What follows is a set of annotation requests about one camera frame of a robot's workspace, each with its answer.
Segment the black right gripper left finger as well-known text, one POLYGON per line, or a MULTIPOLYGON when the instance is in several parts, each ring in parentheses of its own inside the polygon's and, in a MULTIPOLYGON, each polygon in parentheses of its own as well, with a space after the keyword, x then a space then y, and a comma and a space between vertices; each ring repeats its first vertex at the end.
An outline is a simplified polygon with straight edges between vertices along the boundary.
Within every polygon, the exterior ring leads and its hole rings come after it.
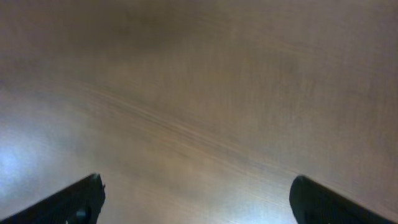
POLYGON ((1 220, 1 224, 96 224, 106 198, 99 174, 78 182, 1 220))

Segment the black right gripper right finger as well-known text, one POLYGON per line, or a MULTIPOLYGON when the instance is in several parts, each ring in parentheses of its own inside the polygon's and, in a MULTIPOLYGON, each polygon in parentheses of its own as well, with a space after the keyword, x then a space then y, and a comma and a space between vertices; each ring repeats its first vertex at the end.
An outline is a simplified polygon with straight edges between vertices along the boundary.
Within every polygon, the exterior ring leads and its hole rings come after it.
POLYGON ((289 202, 298 224, 395 224, 304 175, 292 182, 289 202))

